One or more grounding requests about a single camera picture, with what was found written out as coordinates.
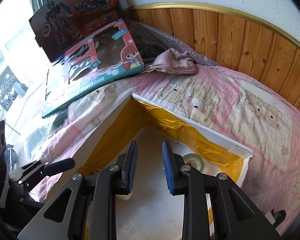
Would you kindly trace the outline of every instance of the dark red box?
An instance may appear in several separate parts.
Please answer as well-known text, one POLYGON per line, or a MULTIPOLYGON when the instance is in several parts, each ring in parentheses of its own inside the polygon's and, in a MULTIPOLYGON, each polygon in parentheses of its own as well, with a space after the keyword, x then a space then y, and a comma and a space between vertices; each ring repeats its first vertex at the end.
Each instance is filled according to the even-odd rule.
POLYGON ((29 20, 51 62, 97 29, 122 18, 118 0, 50 0, 29 20))

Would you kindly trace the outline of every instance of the bubble wrap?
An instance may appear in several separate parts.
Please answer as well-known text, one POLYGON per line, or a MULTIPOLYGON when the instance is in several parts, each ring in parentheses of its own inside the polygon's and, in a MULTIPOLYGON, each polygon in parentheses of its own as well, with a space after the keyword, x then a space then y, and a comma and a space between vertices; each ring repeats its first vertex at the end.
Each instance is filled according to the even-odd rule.
POLYGON ((189 45, 164 31, 129 19, 126 20, 126 24, 145 64, 153 62, 159 54, 167 49, 174 48, 182 53, 189 52, 200 65, 220 66, 215 61, 198 54, 189 45))

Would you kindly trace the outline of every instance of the toy box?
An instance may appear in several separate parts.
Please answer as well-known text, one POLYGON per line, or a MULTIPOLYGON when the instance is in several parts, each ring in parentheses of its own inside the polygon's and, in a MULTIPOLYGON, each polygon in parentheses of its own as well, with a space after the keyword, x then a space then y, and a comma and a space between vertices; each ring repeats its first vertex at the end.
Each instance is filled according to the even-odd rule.
POLYGON ((138 74, 144 63, 123 19, 69 49, 48 71, 42 117, 114 80, 138 74))
POLYGON ((29 22, 38 45, 53 62, 93 31, 122 17, 118 0, 50 0, 29 22))

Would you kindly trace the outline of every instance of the wooden wall panel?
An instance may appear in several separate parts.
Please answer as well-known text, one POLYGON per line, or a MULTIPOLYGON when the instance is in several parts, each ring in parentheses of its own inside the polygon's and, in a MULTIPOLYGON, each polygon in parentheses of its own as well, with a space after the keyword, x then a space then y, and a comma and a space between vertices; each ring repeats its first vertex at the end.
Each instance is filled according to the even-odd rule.
POLYGON ((149 9, 129 17, 259 80, 300 110, 300 50, 284 37, 239 17, 199 9, 149 9))
POLYGON ((151 10, 154 27, 173 35, 169 9, 151 10))
POLYGON ((173 35, 194 48, 192 9, 171 8, 169 10, 173 35))
POLYGON ((275 34, 273 47, 260 81, 275 92, 279 92, 290 70, 297 47, 275 34))
POLYGON ((244 37, 245 20, 218 14, 218 43, 216 61, 224 67, 237 70, 244 37))
POLYGON ((218 39, 218 13, 193 10, 194 49, 216 60, 218 39))
POLYGON ((243 46, 237 71, 256 80, 261 77, 269 54, 272 32, 246 21, 243 46))

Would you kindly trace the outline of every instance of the white floor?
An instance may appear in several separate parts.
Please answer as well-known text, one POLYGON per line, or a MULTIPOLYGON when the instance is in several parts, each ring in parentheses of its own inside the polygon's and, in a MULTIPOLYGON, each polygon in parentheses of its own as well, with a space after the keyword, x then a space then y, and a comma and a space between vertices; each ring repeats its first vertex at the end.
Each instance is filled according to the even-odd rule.
MULTIPOLYGON (((136 139, 138 161, 132 196, 128 200, 116 199, 118 240, 180 238, 184 197, 172 196, 168 190, 162 162, 162 142, 165 140, 169 139, 151 128, 143 130, 136 139)), ((192 153, 173 140, 170 143, 174 153, 192 153)), ((219 170, 205 162, 204 172, 216 175, 219 170)))

